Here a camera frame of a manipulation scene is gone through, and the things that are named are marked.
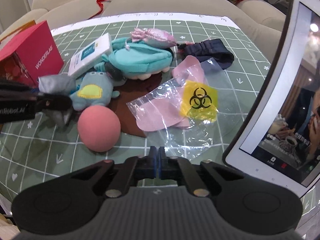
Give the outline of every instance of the teal plush toy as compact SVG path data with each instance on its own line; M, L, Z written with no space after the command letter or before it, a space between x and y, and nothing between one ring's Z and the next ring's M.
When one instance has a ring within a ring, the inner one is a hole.
M89 106L107 106L111 98L119 95L119 91L113 91L112 80L107 73L89 72L84 76L79 90L70 97L73 108L82 111Z
M132 42L129 38L112 41L113 52L103 54L103 62L96 64L96 70L105 71L104 64L111 63L129 79L147 79L152 74L167 72L173 60L171 49L157 49L143 41Z

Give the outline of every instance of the yellow patch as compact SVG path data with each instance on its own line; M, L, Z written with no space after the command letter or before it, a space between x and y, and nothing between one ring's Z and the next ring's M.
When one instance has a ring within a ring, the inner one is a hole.
M217 119L218 92L205 84L187 80L180 107L182 116L193 119L209 120Z
M78 91L77 95L80 98L99 99L102 96L102 88L94 84L86 85Z

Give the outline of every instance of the drawstring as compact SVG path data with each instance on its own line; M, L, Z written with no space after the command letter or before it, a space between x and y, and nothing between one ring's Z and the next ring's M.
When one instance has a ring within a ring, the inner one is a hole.
M125 40L125 42L124 42L124 47L126 48L126 50L129 50L130 46L128 45L127 40Z

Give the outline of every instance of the pink cloth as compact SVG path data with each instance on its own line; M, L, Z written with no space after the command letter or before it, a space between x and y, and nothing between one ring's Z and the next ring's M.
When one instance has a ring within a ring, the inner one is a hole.
M158 49L168 49L177 45L177 41L170 33L159 29L141 30L134 28L134 31L130 34L132 42L144 41L149 46Z
M205 82L204 71L199 61L193 56L187 56L171 73L178 83L182 81L181 73L188 75L185 79L200 83ZM184 88L177 87L176 90L176 97L182 98ZM141 130L149 132L170 126L183 129L190 127L189 119L180 115L180 102L177 98L155 98L141 105L139 111L136 112L137 126Z

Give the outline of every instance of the tablet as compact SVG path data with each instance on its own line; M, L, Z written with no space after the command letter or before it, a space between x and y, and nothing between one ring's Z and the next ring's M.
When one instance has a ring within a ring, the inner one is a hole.
M320 0L291 0L274 61L225 164L302 197L320 177Z

